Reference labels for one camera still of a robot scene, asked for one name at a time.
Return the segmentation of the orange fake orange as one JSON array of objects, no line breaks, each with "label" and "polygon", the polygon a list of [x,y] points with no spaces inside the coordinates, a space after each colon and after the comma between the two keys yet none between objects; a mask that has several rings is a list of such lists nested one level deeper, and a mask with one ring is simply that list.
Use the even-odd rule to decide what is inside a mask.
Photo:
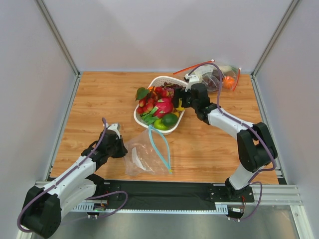
[{"label": "orange fake orange", "polygon": [[148,87],[148,90],[149,90],[149,91],[155,91],[155,90],[156,90],[156,87],[155,87],[155,86]]}]

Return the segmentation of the blue zip top bag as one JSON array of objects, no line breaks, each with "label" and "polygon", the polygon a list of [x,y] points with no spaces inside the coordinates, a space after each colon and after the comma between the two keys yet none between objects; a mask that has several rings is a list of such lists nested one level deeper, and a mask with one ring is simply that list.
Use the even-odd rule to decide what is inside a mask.
[{"label": "blue zip top bag", "polygon": [[170,148],[165,136],[149,126],[138,136],[124,143],[128,153],[124,156],[125,174],[172,174]]}]

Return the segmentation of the fake lychee bunch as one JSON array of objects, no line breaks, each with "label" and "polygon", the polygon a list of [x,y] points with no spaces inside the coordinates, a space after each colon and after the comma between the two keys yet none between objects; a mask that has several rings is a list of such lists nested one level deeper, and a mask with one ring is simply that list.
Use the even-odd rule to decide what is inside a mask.
[{"label": "fake lychee bunch", "polygon": [[156,87],[155,91],[149,91],[144,87],[138,88],[135,96],[136,101],[138,101],[137,113],[140,115],[149,113],[155,106],[155,103],[163,98],[161,96],[162,90],[163,87],[160,86]]}]

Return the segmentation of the pink fake grape bunch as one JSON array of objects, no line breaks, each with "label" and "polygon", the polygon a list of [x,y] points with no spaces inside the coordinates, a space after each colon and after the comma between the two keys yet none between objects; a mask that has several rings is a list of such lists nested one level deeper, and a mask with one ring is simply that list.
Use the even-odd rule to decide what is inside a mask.
[{"label": "pink fake grape bunch", "polygon": [[174,96],[173,88],[163,88],[161,96],[164,98],[172,98]]}]

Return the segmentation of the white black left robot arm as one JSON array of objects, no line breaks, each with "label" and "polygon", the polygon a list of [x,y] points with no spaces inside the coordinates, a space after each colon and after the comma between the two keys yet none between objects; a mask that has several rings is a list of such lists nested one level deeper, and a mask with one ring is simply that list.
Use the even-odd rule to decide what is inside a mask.
[{"label": "white black left robot arm", "polygon": [[95,171],[108,158],[121,158],[127,152],[117,125],[104,129],[98,141],[90,144],[64,173],[43,187],[33,186],[28,190],[17,219],[18,228],[47,239],[56,232],[62,219],[84,200],[114,195],[107,191],[104,179]]}]

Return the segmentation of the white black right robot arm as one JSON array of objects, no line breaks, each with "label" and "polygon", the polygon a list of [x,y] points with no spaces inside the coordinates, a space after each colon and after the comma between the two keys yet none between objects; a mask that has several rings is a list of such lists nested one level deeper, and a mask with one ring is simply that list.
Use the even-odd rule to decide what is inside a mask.
[{"label": "white black right robot arm", "polygon": [[196,83],[189,89],[177,88],[172,99],[174,106],[193,108],[197,118],[228,133],[237,141],[240,165],[225,181],[222,199],[237,200],[247,192],[249,185],[271,164],[276,168],[277,149],[269,128],[263,122],[251,123],[212,103],[206,87]]}]

